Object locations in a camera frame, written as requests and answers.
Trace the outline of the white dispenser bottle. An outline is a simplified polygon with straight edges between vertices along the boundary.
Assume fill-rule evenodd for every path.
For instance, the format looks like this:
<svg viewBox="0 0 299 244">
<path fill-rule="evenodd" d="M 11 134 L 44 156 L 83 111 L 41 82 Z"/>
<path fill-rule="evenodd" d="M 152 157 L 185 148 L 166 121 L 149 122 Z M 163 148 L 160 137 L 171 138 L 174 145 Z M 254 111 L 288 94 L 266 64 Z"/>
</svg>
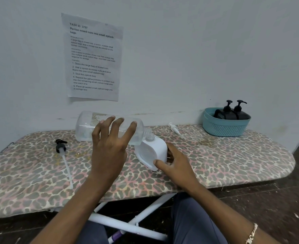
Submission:
<svg viewBox="0 0 299 244">
<path fill-rule="evenodd" d="M 151 171 L 157 171 L 154 160 L 167 163 L 168 147 L 165 141 L 154 134 L 147 136 L 140 145 L 135 146 L 136 158 Z"/>
</svg>

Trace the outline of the white pump head with tube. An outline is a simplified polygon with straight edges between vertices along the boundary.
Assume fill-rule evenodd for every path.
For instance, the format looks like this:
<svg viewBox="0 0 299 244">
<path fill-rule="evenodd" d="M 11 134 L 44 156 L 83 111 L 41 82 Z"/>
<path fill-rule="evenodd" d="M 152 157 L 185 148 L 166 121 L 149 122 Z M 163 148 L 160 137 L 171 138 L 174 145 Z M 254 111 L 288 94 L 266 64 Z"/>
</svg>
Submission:
<svg viewBox="0 0 299 244">
<path fill-rule="evenodd" d="M 178 130 L 178 128 L 176 127 L 176 125 L 174 125 L 173 123 L 168 123 L 168 127 L 171 129 L 172 132 L 176 133 L 181 139 L 184 139 L 184 140 L 188 140 L 187 137 L 185 137 L 184 135 L 182 135 L 180 133 L 180 131 Z"/>
</svg>

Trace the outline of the clear plastic bottle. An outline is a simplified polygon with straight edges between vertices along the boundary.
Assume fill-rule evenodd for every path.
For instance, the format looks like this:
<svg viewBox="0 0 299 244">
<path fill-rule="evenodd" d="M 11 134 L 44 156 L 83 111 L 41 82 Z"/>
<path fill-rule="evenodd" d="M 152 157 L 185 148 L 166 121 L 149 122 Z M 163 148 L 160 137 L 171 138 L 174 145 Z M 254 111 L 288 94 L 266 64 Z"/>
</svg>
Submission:
<svg viewBox="0 0 299 244">
<path fill-rule="evenodd" d="M 106 120 L 111 115 L 96 113 L 92 111 L 82 111 L 78 117 L 75 137 L 77 141 L 92 141 L 92 132 L 95 126 L 101 121 Z M 123 118 L 124 121 L 119 127 L 118 137 L 121 138 L 127 131 L 132 122 L 137 123 L 136 131 L 129 141 L 129 145 L 138 146 L 142 141 L 152 142 L 155 140 L 155 135 L 151 128 L 145 127 L 142 120 L 139 118 L 116 116 L 116 119 Z"/>
</svg>

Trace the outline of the black pump head with tube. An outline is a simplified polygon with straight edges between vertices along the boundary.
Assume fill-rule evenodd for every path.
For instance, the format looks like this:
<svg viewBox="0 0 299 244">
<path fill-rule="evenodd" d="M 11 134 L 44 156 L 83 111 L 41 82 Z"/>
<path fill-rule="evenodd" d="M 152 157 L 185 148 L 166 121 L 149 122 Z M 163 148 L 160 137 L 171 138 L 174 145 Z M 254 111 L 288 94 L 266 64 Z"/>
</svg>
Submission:
<svg viewBox="0 0 299 244">
<path fill-rule="evenodd" d="M 69 179 L 69 183 L 70 183 L 70 189 L 74 189 L 74 184 L 73 184 L 73 179 L 72 179 L 72 176 L 71 176 L 71 173 L 70 173 L 70 169 L 69 169 L 69 166 L 68 166 L 68 163 L 66 161 L 66 146 L 65 144 L 67 144 L 67 141 L 64 141 L 64 140 L 61 140 L 61 139 L 57 139 L 55 141 L 56 143 L 56 152 L 60 154 L 60 156 L 62 157 L 63 159 L 63 162 L 65 164 L 65 167 L 66 167 L 66 170 L 67 170 L 67 174 L 68 174 L 68 179 Z"/>
</svg>

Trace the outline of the person's right forearm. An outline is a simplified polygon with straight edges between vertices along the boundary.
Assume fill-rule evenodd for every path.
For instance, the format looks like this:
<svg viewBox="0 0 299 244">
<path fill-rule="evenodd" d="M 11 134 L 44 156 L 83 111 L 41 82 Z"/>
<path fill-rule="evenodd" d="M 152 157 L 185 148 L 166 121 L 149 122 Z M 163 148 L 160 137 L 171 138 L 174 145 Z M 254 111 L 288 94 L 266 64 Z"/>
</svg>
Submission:
<svg viewBox="0 0 299 244">
<path fill-rule="evenodd" d="M 190 196 L 206 211 L 229 244 L 281 244 L 261 230 L 257 223 L 250 222 L 203 185 L 200 184 L 195 195 Z"/>
</svg>

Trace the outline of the person's right hand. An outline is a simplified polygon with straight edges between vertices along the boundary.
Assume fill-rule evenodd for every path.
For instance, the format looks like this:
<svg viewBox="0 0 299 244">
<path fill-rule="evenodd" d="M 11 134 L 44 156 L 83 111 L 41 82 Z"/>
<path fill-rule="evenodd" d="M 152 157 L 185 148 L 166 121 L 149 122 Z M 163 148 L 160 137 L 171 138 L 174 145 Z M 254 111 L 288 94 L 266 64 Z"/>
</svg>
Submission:
<svg viewBox="0 0 299 244">
<path fill-rule="evenodd" d="M 195 195 L 200 188 L 200 183 L 189 163 L 188 157 L 172 143 L 167 143 L 167 147 L 167 161 L 172 163 L 173 171 L 164 174 L 183 191 L 192 196 Z"/>
</svg>

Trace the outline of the teal plastic basket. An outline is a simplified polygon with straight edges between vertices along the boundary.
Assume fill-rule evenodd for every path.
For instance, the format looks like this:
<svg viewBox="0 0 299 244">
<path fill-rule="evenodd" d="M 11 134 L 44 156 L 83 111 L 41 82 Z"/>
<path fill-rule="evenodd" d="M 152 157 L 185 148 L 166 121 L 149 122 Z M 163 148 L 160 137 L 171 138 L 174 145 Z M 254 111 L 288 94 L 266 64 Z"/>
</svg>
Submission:
<svg viewBox="0 0 299 244">
<path fill-rule="evenodd" d="M 214 118 L 213 115 L 219 107 L 205 108 L 202 113 L 202 127 L 210 135 L 218 137 L 241 136 L 249 124 L 247 120 L 224 120 Z"/>
</svg>

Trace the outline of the black pump bottle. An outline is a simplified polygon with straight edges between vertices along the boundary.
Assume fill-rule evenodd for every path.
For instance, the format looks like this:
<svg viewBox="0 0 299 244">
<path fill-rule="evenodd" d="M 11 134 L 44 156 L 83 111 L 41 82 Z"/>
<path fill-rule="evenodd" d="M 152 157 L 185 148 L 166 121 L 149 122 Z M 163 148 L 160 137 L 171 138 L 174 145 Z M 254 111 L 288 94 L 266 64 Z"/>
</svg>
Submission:
<svg viewBox="0 0 299 244">
<path fill-rule="evenodd" d="M 236 105 L 231 111 L 236 115 L 237 120 L 250 120 L 251 116 L 244 111 L 242 111 L 242 107 L 240 106 L 241 103 L 247 104 L 247 102 L 243 100 L 237 100 L 238 105 Z"/>
<path fill-rule="evenodd" d="M 223 109 L 217 109 L 213 115 L 214 118 L 223 119 L 223 120 L 237 120 L 237 115 L 234 113 L 230 104 L 233 102 L 232 100 L 226 101 L 228 104 L 224 106 Z"/>
</svg>

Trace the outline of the person's left hand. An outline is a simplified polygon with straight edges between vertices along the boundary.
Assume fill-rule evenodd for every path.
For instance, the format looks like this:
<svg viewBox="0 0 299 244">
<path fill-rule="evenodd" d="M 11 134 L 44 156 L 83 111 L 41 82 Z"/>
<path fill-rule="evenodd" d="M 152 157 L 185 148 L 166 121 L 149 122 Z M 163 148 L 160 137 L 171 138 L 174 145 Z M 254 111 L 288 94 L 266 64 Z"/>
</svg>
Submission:
<svg viewBox="0 0 299 244">
<path fill-rule="evenodd" d="M 100 139 L 92 140 L 91 172 L 90 176 L 102 187 L 109 188 L 119 176 L 127 158 L 126 148 L 134 135 L 137 123 L 134 121 L 121 137 L 123 143 L 109 143 L 111 125 L 115 116 L 104 120 L 101 127 Z"/>
</svg>

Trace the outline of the person's grey trousers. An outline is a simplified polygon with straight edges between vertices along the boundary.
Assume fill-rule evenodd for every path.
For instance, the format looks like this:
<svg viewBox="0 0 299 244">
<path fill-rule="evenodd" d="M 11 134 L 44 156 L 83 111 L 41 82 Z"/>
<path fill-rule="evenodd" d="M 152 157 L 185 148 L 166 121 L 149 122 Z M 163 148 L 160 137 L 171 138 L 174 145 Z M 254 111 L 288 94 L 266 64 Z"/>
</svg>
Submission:
<svg viewBox="0 0 299 244">
<path fill-rule="evenodd" d="M 185 192 L 176 195 L 171 218 L 165 244 L 228 244 L 206 211 Z M 103 225 L 87 221 L 75 244 L 109 244 L 109 241 Z"/>
</svg>

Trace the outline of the leopard print ironing board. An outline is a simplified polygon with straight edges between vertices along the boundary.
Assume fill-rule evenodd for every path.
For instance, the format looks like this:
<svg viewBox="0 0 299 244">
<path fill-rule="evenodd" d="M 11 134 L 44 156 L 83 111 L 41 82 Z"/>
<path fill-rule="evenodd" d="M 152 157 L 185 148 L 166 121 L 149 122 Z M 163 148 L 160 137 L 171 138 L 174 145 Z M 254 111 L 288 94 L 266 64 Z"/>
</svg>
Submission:
<svg viewBox="0 0 299 244">
<path fill-rule="evenodd" d="M 153 126 L 159 138 L 188 156 L 197 179 L 217 188 L 288 176 L 293 155 L 283 146 L 252 130 L 239 137 L 215 137 L 200 125 L 179 125 L 181 139 L 167 126 Z M 57 139 L 67 141 L 66 161 L 73 179 L 56 152 Z M 127 147 L 122 172 L 100 202 L 153 197 L 178 191 L 162 172 L 152 172 Z M 78 142 L 73 130 L 41 131 L 26 135 L 0 153 L 0 218 L 64 206 L 85 181 L 91 168 L 91 142 Z"/>
</svg>

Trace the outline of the person's left forearm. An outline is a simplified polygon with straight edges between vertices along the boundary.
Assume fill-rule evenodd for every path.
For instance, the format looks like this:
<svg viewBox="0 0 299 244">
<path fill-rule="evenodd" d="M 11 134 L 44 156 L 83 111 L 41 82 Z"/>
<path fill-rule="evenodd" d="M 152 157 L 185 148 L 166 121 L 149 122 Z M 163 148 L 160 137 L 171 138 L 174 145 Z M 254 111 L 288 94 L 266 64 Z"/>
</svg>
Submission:
<svg viewBox="0 0 299 244">
<path fill-rule="evenodd" d="M 74 196 L 30 244 L 74 244 L 113 180 L 89 175 Z"/>
</svg>

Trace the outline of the white ironing board legs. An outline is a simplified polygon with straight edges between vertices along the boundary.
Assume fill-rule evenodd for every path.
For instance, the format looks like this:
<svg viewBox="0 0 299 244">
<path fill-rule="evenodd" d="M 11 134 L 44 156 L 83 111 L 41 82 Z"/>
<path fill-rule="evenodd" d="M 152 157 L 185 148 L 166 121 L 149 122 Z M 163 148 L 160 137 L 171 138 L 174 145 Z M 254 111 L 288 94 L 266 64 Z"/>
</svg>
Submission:
<svg viewBox="0 0 299 244">
<path fill-rule="evenodd" d="M 170 200 L 176 193 L 165 194 L 160 196 L 157 200 L 155 200 L 151 205 L 149 205 L 146 209 L 136 215 L 131 221 L 123 222 L 120 220 L 116 220 L 114 218 L 104 216 L 99 214 L 98 211 L 102 209 L 107 202 L 100 203 L 93 211 L 93 213 L 89 217 L 89 221 L 99 223 L 104 226 L 108 226 L 111 228 L 118 229 L 116 233 L 114 233 L 111 237 L 108 238 L 109 244 L 113 244 L 116 240 L 122 237 L 125 233 L 133 233 L 136 235 L 140 235 L 143 237 L 155 239 L 158 241 L 166 241 L 168 236 L 163 233 L 156 232 L 154 230 L 146 229 L 139 226 L 139 223 L 148 217 L 151 213 L 157 210 L 160 206 Z"/>
</svg>

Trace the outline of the printed paper sheet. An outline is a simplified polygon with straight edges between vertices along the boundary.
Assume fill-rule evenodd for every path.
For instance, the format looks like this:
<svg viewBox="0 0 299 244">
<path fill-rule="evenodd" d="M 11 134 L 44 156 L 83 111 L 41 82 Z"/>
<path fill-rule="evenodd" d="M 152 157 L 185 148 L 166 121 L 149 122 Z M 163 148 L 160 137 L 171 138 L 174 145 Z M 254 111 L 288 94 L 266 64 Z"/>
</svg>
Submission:
<svg viewBox="0 0 299 244">
<path fill-rule="evenodd" d="M 61 14 L 67 95 L 119 100 L 123 27 Z"/>
</svg>

